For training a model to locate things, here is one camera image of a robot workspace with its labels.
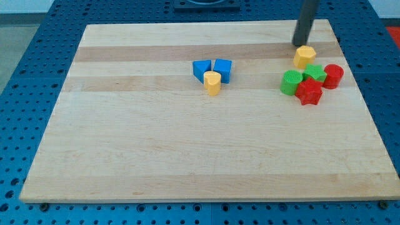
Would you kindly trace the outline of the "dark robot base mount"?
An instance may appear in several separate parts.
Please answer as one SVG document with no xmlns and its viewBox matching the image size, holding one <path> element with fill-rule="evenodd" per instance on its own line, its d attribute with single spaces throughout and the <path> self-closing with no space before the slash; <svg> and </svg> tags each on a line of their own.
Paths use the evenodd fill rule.
<svg viewBox="0 0 400 225">
<path fill-rule="evenodd" d="M 175 11 L 240 10 L 241 0 L 173 0 Z"/>
</svg>

